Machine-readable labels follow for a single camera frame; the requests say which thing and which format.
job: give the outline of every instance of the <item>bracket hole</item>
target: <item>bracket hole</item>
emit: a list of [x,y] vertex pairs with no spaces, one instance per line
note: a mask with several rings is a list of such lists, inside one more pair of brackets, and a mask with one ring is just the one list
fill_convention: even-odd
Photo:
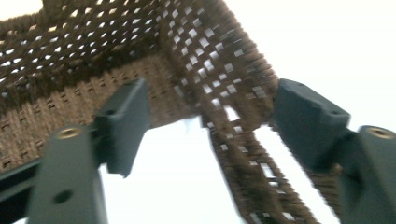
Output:
[[68,129],[63,129],[58,133],[58,138],[59,139],[66,139],[66,138],[72,138],[81,133],[81,129],[78,128],[68,128]]
[[55,204],[60,204],[69,201],[72,196],[73,196],[73,191],[67,189],[57,193],[52,200]]
[[384,139],[392,139],[395,137],[395,135],[390,131],[380,128],[368,128],[367,132],[374,135],[375,137],[384,138]]
[[116,111],[113,110],[113,109],[110,109],[110,110],[107,110],[107,111],[106,111],[106,114],[107,114],[107,115],[114,115],[115,113],[116,113]]

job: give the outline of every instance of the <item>wicker weave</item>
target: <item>wicker weave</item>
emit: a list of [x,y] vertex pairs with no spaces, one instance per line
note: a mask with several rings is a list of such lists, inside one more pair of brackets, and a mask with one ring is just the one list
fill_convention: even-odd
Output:
[[[40,157],[53,130],[91,123],[136,77],[148,81],[151,127],[203,116],[247,223],[316,223],[253,134],[271,117],[277,77],[215,0],[48,0],[1,22],[0,172]],[[311,176],[338,209],[333,176]]]

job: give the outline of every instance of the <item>brown wicker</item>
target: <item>brown wicker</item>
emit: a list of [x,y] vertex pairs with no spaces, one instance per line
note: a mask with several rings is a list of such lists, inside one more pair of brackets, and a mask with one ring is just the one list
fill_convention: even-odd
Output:
[[[92,122],[136,77],[148,81],[151,127],[203,116],[247,223],[317,222],[255,139],[277,77],[220,0],[44,0],[39,13],[1,22],[0,172],[40,157],[55,129]],[[338,209],[333,176],[311,177]]]

